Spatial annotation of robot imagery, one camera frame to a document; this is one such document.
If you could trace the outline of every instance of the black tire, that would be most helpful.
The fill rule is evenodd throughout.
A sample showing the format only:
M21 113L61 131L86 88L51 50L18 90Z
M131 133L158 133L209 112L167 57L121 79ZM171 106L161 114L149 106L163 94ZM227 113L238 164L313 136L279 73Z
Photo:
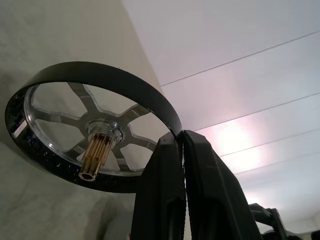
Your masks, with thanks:
M46 147L29 125L14 137L25 121L24 101L30 87L54 82L71 82L103 88L125 96L154 113L176 137L182 129L179 117L168 100L142 79L118 68L93 62L65 62L50 66L36 74L9 100L5 124L15 144L35 163L50 173L86 188L113 192L135 193L139 176L116 176L99 173L95 181L78 177L80 168Z

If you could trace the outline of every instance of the wheel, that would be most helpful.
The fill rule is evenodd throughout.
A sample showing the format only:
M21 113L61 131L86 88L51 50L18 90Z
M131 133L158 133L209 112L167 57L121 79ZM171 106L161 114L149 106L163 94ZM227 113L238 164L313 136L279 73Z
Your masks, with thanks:
M40 85L64 82L86 108L82 116L47 111L33 105ZM88 86L109 90L136 104L123 113L102 109ZM5 110L5 123L19 148L52 174L95 190L134 193L144 169L130 167L121 149L134 144L154 151L157 143L134 134L130 124L148 113L159 118L175 137L181 131L181 122L174 108L142 79L104 64L65 62L40 71L12 96ZM76 127L84 139L68 150L61 150L37 120ZM116 158L118 170L104 167L109 151Z

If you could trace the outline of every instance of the metal hub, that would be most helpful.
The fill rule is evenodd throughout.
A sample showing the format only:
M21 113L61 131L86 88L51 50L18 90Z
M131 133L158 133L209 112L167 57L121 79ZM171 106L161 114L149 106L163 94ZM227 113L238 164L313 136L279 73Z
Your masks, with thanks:
M68 82L73 92L80 98L87 109L81 117L69 115L63 112L51 112L35 107L32 102L34 93L38 86L31 87L25 96L24 114L26 121L34 134L51 151L66 159L67 161L81 166L82 162L77 160L89 146L89 141L95 133L104 134L113 141L111 151L113 152L120 170L100 168L99 173L114 176L139 176L142 169L129 168L121 149L128 144L135 144L151 151L156 148L156 142L142 136L135 135L130 128L129 123L133 120L150 113L143 106L136 104L121 114L101 109L90 90L80 83ZM80 130L84 139L78 142L74 147L67 151L60 150L56 144L45 134L36 120L47 122L63 123Z

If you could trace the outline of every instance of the wheel rim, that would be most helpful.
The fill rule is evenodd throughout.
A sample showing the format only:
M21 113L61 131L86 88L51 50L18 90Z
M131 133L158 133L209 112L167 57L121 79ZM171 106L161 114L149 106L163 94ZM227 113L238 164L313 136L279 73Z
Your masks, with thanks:
M76 164L81 167L82 162L78 161L77 157L80 156L88 147L88 125L93 121L99 120L114 123L119 126L123 134L121 140L114 146L113 149L111 149L120 170L116 171L102 168L100 169L99 173L123 177L140 176L144 168L130 169L125 156L121 152L121 149L126 147L128 144L134 144L147 148L152 152L155 150L157 145L155 141L134 134L131 131L131 127L129 125L130 122L150 113L150 111L139 104L135 104L123 113L116 114L114 112L102 109L98 105L94 95L84 84L68 82L68 85L70 86L72 91L80 98L81 102L87 109L87 112L84 113L81 117L73 116L63 112L46 111L44 109L33 106L33 97L38 86L33 86L28 89L23 104L24 115L27 124L30 126L37 138L55 154L68 160L70 163ZM47 134L43 131L36 120L44 120L51 123L63 123L69 126L76 127L80 130L80 132L84 136L84 139L78 142L71 149L62 151L58 146L56 146L54 141L47 136Z

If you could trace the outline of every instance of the white ceiling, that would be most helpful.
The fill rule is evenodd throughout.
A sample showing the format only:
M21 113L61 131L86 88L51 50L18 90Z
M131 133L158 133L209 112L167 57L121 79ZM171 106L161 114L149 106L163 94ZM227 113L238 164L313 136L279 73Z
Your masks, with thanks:
M184 129L249 203L285 222L320 211L320 1L123 2Z

